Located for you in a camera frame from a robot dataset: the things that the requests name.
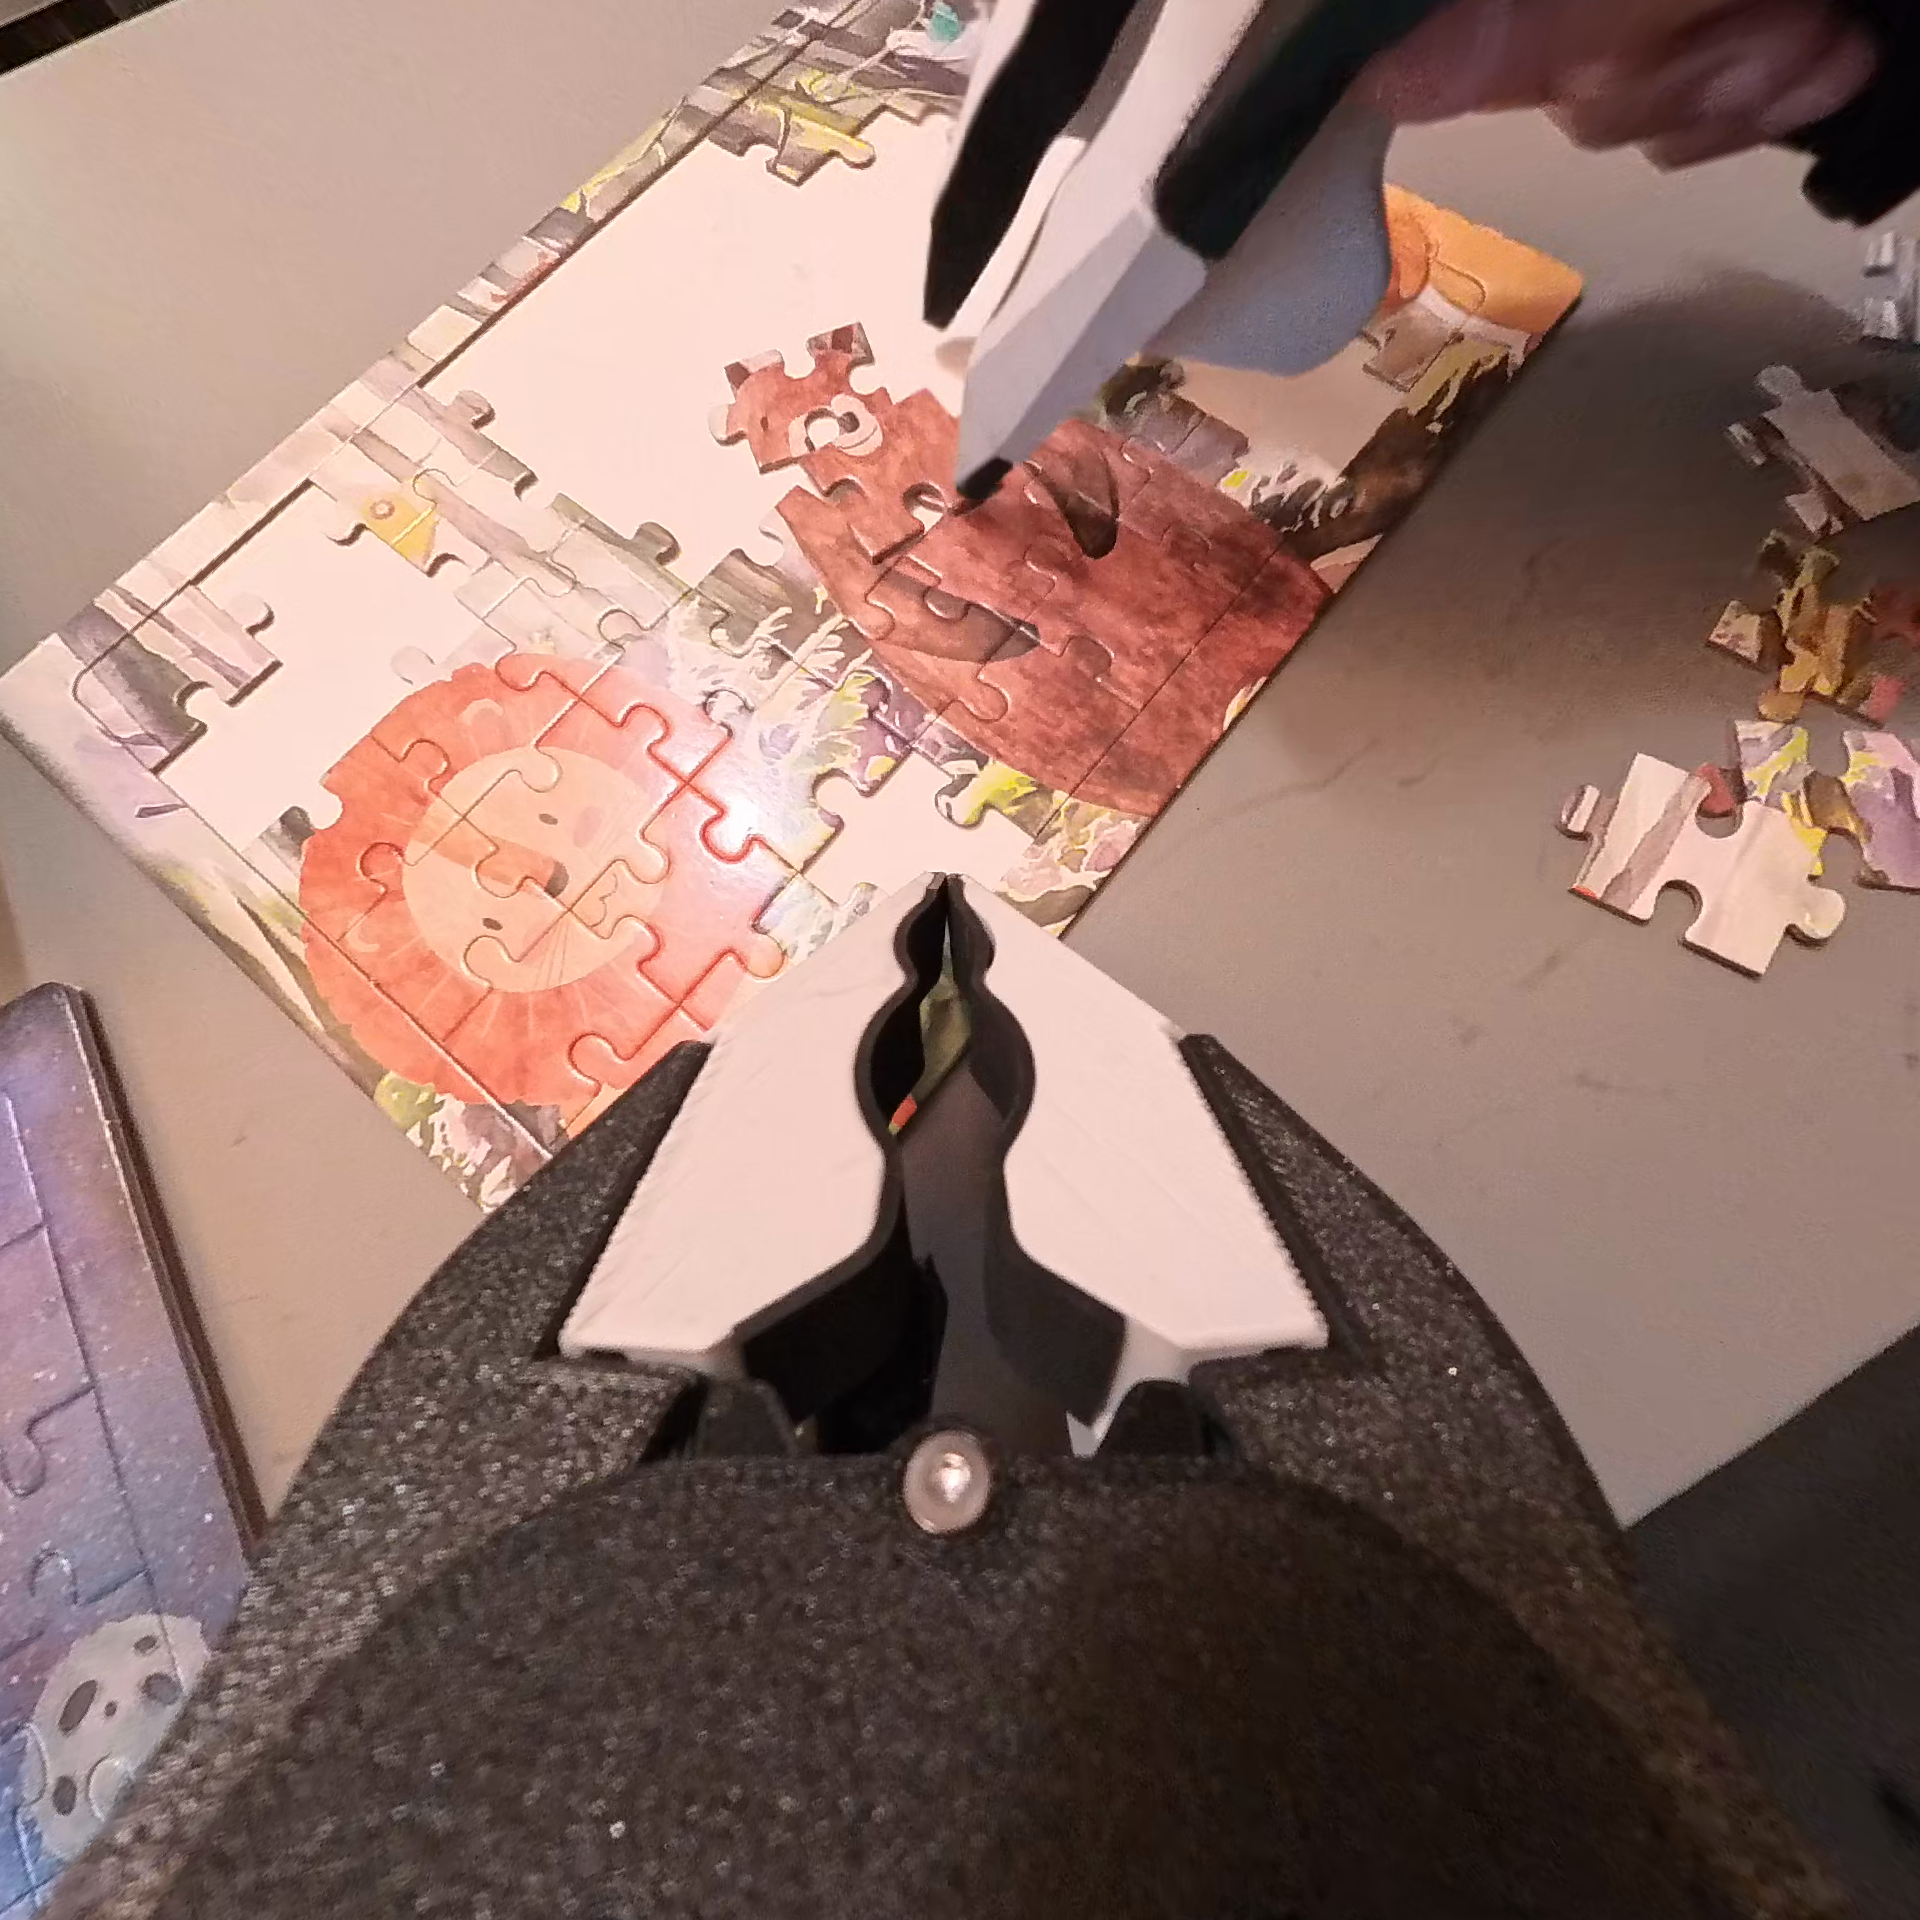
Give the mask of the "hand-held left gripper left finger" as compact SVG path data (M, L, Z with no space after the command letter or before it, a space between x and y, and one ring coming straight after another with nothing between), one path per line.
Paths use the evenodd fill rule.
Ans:
M925 1065L942 939L946 877L922 875L711 1025L566 1356L804 1380L767 1339L903 1228L896 1117Z

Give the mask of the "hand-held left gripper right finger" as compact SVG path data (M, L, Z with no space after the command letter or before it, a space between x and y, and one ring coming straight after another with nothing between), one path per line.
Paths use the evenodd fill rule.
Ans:
M949 877L949 956L993 1113L987 1319L1019 1378L1108 1431L1143 1380L1324 1350L1182 1029L972 877Z

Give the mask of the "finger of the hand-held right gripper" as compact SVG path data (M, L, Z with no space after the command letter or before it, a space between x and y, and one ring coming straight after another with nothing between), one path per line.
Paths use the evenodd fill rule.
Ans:
M978 326L1012 296L1073 166L1114 106L1146 4L993 4L930 208L925 326Z
M1266 4L1146 4L1111 114L1073 166L1012 296L976 336L960 420L960 495L993 495L1091 389L1201 287L1153 186Z

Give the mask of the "acorn print puzzle piece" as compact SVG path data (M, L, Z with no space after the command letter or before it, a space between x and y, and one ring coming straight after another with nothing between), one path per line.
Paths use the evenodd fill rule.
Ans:
M1473 250L1478 225L1448 205L1387 186L1390 282L1363 340L1379 354L1463 336L1497 340L1485 321L1485 282L1453 262L1458 244Z

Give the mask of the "plain brown puzzle piece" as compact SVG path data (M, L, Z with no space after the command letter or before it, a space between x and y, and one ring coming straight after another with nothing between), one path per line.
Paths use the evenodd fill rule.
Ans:
M1141 438L1114 449L1119 537L1208 596L1249 588L1281 556L1281 537L1230 491Z

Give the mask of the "joined brown bear face pieces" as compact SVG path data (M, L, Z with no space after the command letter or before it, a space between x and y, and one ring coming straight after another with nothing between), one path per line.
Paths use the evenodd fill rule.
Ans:
M804 365L756 349L726 365L729 401L708 413L716 442L744 442L756 471L804 467L818 491L862 482L887 513L925 499L953 508L960 420L933 389L858 389L872 365L862 321L804 340Z

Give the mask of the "assembled orange lion pieces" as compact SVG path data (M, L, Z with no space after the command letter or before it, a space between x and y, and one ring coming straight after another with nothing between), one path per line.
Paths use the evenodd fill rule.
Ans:
M792 865L722 791L734 738L613 660L509 651L424 685L331 774L308 967L407 1082L581 1125L749 980Z

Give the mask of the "jigsaw puzzle frame board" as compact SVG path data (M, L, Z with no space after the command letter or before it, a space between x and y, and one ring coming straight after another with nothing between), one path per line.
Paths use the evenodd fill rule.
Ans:
M418 321L360 382L5 674L5 734L302 1022L479 1207L581 1125L450 1101L376 1061L308 967L302 850L326 774L424 685L509 651L613 660L734 738L722 791L792 883L786 967L922 868L1081 920L1453 449L1576 309L1581 276L1478 225L1453 262L1497 340L1271 380L1119 370L982 508L716 442L726 365L862 321L858 389L933 389L961 342L922 321L946 134L987 4L796 4ZM1208 596L1119 537L1141 438L1281 537ZM876 563L946 514L1024 553L1114 657L1114 698L987 726L919 694L855 624Z

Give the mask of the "jigsaw pieces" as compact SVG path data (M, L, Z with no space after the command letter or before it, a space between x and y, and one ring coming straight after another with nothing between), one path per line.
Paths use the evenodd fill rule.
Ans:
M1840 931L1837 843L1862 884L1917 899L1917 549L1869 561L1917 540L1917 240L1869 240L1855 317L1767 268L1704 276L1696 317L1767 349L1722 426L1767 530L1708 632L1752 703L1700 765L1643 751L1576 791L1560 828L1581 843L1576 899L1649 921L1678 892L1683 943L1761 980Z

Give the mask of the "person's right hand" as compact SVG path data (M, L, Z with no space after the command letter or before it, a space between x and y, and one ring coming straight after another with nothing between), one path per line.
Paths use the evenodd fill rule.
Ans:
M1356 91L1398 125L1548 114L1580 148L1683 168L1854 106L1885 46L1824 0L1463 0Z

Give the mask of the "space themed puzzle board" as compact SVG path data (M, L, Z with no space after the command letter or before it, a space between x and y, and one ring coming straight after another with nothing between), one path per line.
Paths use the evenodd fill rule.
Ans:
M260 1496L92 1008L0 1014L0 1914L41 1918L249 1577Z

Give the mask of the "black flat panel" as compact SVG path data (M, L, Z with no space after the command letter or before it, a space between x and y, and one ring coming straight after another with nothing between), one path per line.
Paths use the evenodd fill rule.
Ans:
M5 0L0 74L21 74L154 9L159 0Z

